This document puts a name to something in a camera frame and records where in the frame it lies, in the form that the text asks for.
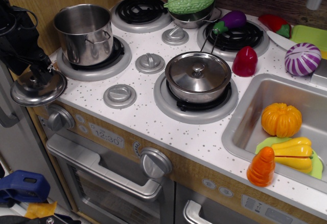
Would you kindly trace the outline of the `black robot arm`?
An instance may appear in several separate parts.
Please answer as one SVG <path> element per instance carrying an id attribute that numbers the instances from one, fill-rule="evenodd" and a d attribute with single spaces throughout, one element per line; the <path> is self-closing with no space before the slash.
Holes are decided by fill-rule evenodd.
<path id="1" fill-rule="evenodd" d="M 54 71 L 48 55 L 38 45 L 37 25 L 33 12 L 1 0 L 1 61 L 16 75 L 30 68 L 39 83 L 48 84 Z"/>

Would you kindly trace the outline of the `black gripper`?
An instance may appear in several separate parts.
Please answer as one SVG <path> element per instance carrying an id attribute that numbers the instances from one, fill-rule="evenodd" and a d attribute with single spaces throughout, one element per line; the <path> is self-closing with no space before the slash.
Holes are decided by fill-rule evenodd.
<path id="1" fill-rule="evenodd" d="M 24 56 L 23 59 L 30 65 L 34 78 L 40 84 L 48 84 L 54 76 L 53 64 L 44 52 Z"/>

